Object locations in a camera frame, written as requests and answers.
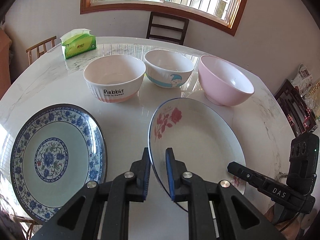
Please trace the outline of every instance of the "blue hat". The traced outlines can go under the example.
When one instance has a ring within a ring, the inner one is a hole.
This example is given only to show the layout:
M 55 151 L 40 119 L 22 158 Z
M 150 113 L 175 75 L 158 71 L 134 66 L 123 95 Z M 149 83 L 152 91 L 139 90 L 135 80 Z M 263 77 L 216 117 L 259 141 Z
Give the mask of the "blue hat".
M 180 76 L 180 75 L 171 74 L 170 76 L 171 76 L 171 77 L 173 76 L 172 80 L 175 80 L 175 79 L 181 79 L 181 80 L 182 80 L 182 76 Z

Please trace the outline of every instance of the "wall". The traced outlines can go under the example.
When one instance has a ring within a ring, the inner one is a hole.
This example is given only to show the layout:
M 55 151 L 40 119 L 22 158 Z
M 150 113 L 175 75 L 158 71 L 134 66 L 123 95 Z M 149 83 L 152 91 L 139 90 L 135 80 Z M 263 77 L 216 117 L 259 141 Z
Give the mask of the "wall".
M 13 40 L 12 78 L 28 67 L 25 50 L 75 28 L 96 36 L 144 38 L 149 12 L 106 11 L 79 14 L 80 0 L 16 0 L 6 15 Z M 320 30 L 301 0 L 248 0 L 235 37 L 191 20 L 185 46 L 229 60 L 258 75 L 275 93 L 304 63 L 320 77 Z

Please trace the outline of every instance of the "black cable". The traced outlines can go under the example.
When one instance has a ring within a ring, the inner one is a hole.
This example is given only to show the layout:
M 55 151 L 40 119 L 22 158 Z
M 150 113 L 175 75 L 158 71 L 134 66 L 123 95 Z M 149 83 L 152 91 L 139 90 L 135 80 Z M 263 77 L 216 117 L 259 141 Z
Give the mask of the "black cable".
M 291 225 L 297 219 L 297 217 L 301 214 L 301 210 L 303 209 L 305 203 L 307 202 L 307 199 L 308 199 L 308 195 L 306 196 L 306 199 L 302 204 L 301 208 L 299 209 L 298 213 L 294 216 L 294 218 L 288 224 L 286 224 L 283 228 L 281 228 L 279 232 L 282 232 L 283 230 L 285 230 L 289 225 Z

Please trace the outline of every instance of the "logo on tissue package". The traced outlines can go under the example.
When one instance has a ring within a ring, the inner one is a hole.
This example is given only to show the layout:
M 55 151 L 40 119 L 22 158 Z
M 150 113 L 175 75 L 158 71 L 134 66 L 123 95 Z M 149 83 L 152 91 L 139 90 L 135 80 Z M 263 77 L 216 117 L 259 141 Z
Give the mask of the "logo on tissue package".
M 77 46 L 77 49 L 82 48 L 83 46 L 84 46 L 84 43 L 79 44 L 79 45 Z
M 124 90 L 123 89 L 119 89 L 119 90 L 103 90 L 104 95 L 107 97 L 117 97 L 117 96 L 123 96 L 124 95 Z

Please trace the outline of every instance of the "window frame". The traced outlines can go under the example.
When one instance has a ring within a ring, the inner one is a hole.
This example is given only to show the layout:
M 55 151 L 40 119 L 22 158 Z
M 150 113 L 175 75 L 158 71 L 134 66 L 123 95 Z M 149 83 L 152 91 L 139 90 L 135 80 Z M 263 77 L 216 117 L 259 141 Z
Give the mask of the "window frame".
M 105 0 L 96 1 L 94 4 L 92 0 L 80 0 L 80 14 L 108 10 L 155 11 L 192 19 L 235 36 L 246 2 L 247 0 L 235 0 L 233 8 L 228 12 L 230 15 L 227 23 L 215 16 L 208 17 L 207 13 L 194 8 L 185 6 L 186 8 L 182 9 L 180 4 L 154 0 L 109 0 L 107 4 Z

